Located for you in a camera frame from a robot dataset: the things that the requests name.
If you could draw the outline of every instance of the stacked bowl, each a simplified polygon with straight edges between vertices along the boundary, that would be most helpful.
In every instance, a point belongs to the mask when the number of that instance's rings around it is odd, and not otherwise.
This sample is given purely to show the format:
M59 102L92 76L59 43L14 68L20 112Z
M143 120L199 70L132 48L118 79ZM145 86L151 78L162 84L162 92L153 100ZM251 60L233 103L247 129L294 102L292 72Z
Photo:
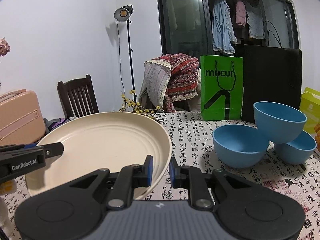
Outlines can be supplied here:
M286 163L305 162L316 148L316 141L303 126L307 117L299 110L275 103L256 102L253 105L257 129L228 124L212 132L217 156L234 168L255 165L265 154L269 141Z

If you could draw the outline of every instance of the dark brown chair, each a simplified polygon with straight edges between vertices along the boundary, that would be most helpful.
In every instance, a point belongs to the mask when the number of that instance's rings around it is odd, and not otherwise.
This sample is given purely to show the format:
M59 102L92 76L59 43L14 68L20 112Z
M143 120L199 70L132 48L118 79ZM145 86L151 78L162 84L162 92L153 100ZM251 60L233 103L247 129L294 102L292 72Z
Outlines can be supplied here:
M58 83L58 93L67 118L99 112L90 75L66 83L60 81Z

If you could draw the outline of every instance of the table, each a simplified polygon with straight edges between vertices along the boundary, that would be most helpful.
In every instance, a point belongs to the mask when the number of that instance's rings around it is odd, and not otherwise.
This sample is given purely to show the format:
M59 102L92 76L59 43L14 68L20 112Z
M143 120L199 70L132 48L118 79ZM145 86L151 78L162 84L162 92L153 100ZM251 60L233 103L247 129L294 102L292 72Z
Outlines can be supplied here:
M303 206L306 214L299 240L320 240L320 157L314 153L304 164L285 164L277 157L273 143L270 143L266 155L255 166L247 169L231 168L216 156L211 136L215 128L231 123L254 127L242 121L203 121L200 113L188 112L165 113L163 126L170 135L172 156L175 156L179 165L196 166L207 173L215 168L222 168L295 199ZM17 206L29 197L24 177L19 177L16 181L16 193L4 196L12 221ZM171 188L167 170L146 200L187 198L187 190ZM17 236L18 232L15 230L15 239L18 239Z

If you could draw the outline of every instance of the plate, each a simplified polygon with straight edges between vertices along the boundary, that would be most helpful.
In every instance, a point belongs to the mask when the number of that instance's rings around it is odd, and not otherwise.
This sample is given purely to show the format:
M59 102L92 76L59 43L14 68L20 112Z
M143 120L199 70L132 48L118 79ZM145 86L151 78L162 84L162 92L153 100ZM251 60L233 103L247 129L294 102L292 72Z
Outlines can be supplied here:
M159 183L171 158L171 140L158 122L140 114L105 112L77 118L46 135L38 145L61 142L62 156L46 159L46 166L26 174L30 196L62 185L100 168L119 172L143 164L153 156L152 184L137 188L135 199L145 198Z

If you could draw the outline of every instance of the studio light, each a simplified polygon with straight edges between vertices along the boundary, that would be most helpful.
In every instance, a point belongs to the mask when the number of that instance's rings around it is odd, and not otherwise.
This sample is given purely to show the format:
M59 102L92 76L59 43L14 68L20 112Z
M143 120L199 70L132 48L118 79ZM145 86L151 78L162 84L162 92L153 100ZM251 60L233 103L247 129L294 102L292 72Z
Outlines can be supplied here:
M131 23L131 21L129 21L129 17L132 15L133 13L133 8L132 8L132 4L130 5L126 5L123 6L119 9L117 9L114 13L114 18L118 21L118 22L125 22L127 21L127 31L128 31L128 45L129 45L129 58L130 58L130 68L131 68L131 79L132 79L132 89L135 90L134 88L134 78L133 78L133 68L132 68L132 57L131 57L131 46L130 46L130 32L129 32L129 24ZM133 95L133 99L134 102L137 103L137 99L136 99L136 94L134 93Z

